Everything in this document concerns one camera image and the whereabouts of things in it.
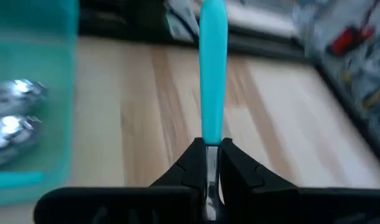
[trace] teal plastic container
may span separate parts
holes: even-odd
[[[40,198],[68,179],[71,163],[76,0],[0,1],[0,82],[26,78],[49,89],[34,112],[37,146],[0,167],[0,205]]]

